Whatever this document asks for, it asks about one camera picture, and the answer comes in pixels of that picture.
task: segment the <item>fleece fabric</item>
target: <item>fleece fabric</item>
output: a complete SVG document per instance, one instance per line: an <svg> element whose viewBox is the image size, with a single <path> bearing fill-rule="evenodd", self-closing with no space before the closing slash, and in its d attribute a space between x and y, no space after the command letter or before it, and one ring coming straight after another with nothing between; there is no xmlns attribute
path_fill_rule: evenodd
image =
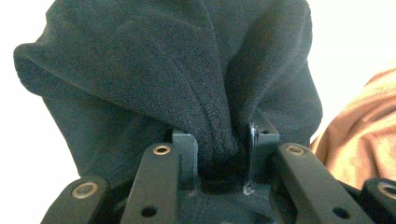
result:
<svg viewBox="0 0 396 224"><path fill-rule="evenodd" d="M246 168L256 108L281 143L308 146L321 119L311 41L304 0L56 0L14 60L80 175L130 178L176 128L197 139L200 176L227 179Z"/></svg>

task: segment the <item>dark fabric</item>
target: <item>dark fabric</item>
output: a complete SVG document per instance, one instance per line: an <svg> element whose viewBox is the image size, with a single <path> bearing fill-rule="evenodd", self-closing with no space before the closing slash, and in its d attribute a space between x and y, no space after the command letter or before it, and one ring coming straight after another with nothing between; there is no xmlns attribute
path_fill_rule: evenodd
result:
<svg viewBox="0 0 396 224"><path fill-rule="evenodd" d="M178 128L199 144L199 173L245 169L246 127L264 111L281 142L307 146L321 119L303 0L57 0L44 33L15 49L80 175L135 174L141 152Z"/></svg>

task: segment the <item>white background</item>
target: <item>white background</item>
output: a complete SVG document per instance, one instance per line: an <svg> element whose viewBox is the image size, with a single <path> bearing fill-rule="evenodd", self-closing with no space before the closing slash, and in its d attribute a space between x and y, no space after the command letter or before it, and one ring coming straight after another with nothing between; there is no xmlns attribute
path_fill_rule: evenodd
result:
<svg viewBox="0 0 396 224"><path fill-rule="evenodd" d="M12 59L15 47L41 35L52 2L0 3L0 223L39 223L62 189L78 178L50 113L21 85ZM321 132L370 77L396 60L396 3L309 2L314 22L309 63L324 107Z"/></svg>

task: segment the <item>metal grommet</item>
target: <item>metal grommet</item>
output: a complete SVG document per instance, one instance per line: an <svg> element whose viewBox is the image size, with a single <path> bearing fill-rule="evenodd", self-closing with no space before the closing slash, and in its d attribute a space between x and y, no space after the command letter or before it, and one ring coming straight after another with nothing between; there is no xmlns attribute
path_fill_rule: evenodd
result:
<svg viewBox="0 0 396 224"><path fill-rule="evenodd" d="M385 182L379 182L378 189L379 189L379 191L381 191L381 193L387 195L391 199L396 200L396 187L395 186L385 183Z"/></svg>
<svg viewBox="0 0 396 224"><path fill-rule="evenodd" d="M98 189L98 184L94 182L86 182L73 189L72 195L77 199L85 199L92 196Z"/></svg>
<svg viewBox="0 0 396 224"><path fill-rule="evenodd" d="M302 148L300 148L300 147L289 146L289 147L286 147L286 150L289 153L291 153L293 155L296 155L296 156L301 156L301 155L305 154L305 151Z"/></svg>
<svg viewBox="0 0 396 224"><path fill-rule="evenodd" d="M171 151L171 148L168 146L158 146L158 147L155 147L154 150L152 150L152 152L155 155L159 155L159 156L168 154L170 151Z"/></svg>

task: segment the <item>screw hole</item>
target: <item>screw hole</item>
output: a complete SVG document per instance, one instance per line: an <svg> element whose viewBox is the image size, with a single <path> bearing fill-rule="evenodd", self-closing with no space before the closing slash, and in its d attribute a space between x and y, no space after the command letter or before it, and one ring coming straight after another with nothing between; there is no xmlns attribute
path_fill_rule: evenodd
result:
<svg viewBox="0 0 396 224"><path fill-rule="evenodd" d="M349 213L344 208L334 207L332 211L340 218L349 219Z"/></svg>
<svg viewBox="0 0 396 224"><path fill-rule="evenodd" d="M154 217L157 214L157 207L155 206L147 206L142 209L143 217Z"/></svg>
<svg viewBox="0 0 396 224"><path fill-rule="evenodd" d="M99 186L96 183L86 182L73 189L72 195L77 199L85 199L92 196L98 189Z"/></svg>
<svg viewBox="0 0 396 224"><path fill-rule="evenodd" d="M396 187L395 186L385 183L385 182L380 182L378 184L378 189L379 189L379 191L381 191L383 194L387 195L391 199L396 200Z"/></svg>
<svg viewBox="0 0 396 224"><path fill-rule="evenodd" d="M290 147L287 147L286 150L288 152L290 152L291 154L294 154L294 155L297 155L297 156L301 156L301 155L305 154L305 151L302 148L300 148L300 147L290 146Z"/></svg>
<svg viewBox="0 0 396 224"><path fill-rule="evenodd" d="M159 147L154 148L154 150L153 150L154 154L159 155L159 156L168 154L170 151L171 151L171 148L168 146L159 146Z"/></svg>

